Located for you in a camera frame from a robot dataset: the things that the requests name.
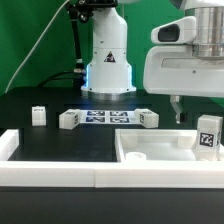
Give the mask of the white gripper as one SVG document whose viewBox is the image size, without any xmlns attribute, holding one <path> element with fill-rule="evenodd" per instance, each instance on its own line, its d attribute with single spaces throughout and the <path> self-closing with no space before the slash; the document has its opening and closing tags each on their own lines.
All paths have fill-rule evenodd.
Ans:
<svg viewBox="0 0 224 224">
<path fill-rule="evenodd" d="M 156 46 L 146 56 L 143 86 L 150 94 L 171 95 L 176 123 L 181 124 L 180 96 L 224 98 L 224 60 L 193 57 L 191 46 Z"/>
</svg>

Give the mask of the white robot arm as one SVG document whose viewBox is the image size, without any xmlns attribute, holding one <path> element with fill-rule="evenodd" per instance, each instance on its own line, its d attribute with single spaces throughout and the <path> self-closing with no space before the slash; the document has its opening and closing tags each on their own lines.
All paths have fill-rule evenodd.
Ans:
<svg viewBox="0 0 224 224">
<path fill-rule="evenodd" d="M 93 57 L 83 94 L 117 100 L 133 93 L 127 62 L 127 23 L 116 6 L 137 0 L 76 0 L 75 14 L 93 20 Z M 185 16 L 151 31 L 155 44 L 145 60 L 143 86 L 170 97 L 176 121 L 184 119 L 182 96 L 224 98 L 224 0 L 169 0 Z"/>
</svg>

